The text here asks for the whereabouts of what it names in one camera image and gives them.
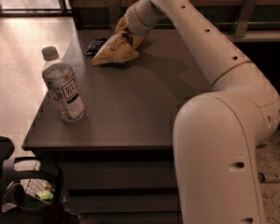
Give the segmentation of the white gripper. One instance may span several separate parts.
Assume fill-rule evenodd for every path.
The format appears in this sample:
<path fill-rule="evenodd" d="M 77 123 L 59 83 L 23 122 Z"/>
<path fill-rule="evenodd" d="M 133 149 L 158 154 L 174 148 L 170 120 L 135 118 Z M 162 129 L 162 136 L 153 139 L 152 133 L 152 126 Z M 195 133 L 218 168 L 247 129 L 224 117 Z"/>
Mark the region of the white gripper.
<path fill-rule="evenodd" d="M 130 6 L 125 13 L 128 29 L 136 35 L 146 35 L 153 27 L 151 7 L 139 3 Z"/>

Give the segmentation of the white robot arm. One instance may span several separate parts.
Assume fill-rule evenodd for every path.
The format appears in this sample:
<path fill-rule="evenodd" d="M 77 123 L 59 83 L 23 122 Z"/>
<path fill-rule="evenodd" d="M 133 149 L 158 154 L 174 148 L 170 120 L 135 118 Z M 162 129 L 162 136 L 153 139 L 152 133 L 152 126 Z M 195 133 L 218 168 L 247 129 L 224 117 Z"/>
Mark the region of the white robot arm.
<path fill-rule="evenodd" d="M 189 0 L 140 0 L 125 15 L 138 35 L 161 17 L 171 20 L 212 87 L 175 118 L 183 223 L 267 224 L 255 152 L 280 123 L 278 92 Z"/>

